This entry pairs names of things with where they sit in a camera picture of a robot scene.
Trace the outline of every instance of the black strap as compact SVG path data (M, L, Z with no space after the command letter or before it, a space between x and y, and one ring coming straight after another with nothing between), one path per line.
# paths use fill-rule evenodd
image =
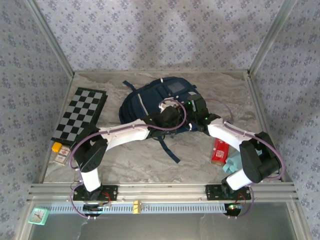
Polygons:
M161 136L158 136L158 140L159 140L163 150L165 150L166 154L168 154L169 157L172 158L173 161L175 161L178 164L180 162L180 159L176 155L174 155L174 153L168 148L168 146L165 144L163 138Z
M127 87L131 88L131 90L134 92L136 90L136 88L130 83L128 82L127 80L124 80L122 82L124 85L126 85Z

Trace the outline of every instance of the checkerboard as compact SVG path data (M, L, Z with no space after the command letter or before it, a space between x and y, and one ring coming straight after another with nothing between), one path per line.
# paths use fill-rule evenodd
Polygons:
M86 125L97 124L107 97L105 91L78 87L51 139L72 145Z

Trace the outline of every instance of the teal object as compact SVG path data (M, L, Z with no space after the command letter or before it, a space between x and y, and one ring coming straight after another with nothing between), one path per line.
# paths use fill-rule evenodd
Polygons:
M28 223L45 225L47 218L49 216L50 210L44 207L35 207L29 217Z
M239 151L235 151L231 156L229 156L225 160L225 165L223 166L223 171L227 174L233 174L236 171L242 169L242 161L241 155Z

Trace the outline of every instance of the patterned wallpaper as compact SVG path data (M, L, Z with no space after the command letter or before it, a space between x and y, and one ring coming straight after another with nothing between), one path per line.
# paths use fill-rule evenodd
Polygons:
M265 112L320 240L320 2L298 0L258 69Z
M39 180L69 79L22 0L0 3L0 239Z
M74 71L249 66L283 0L36 0Z

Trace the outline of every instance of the gray marble table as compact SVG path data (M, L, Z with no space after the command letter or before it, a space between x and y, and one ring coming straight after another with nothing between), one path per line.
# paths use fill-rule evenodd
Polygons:
M246 82L241 73L219 72L107 72L94 71L76 73L67 97L66 106L78 87L104 90L108 98L100 115L97 127L112 127L120 124L118 110L131 90L122 84L124 80L136 88L152 80L163 77L182 77L197 86L204 98L220 98L227 102L234 114L234 124L248 131L259 132L254 107ZM211 113L224 118L228 110L220 103L210 101L207 106ZM222 167L210 163L214 138L200 132L184 132L173 139L165 139L168 147L181 159L176 164L153 139L130 142L109 150L99 166L103 183L180 183L212 182L218 183L226 174ZM73 182L77 173L53 162L53 154L45 174L44 182Z

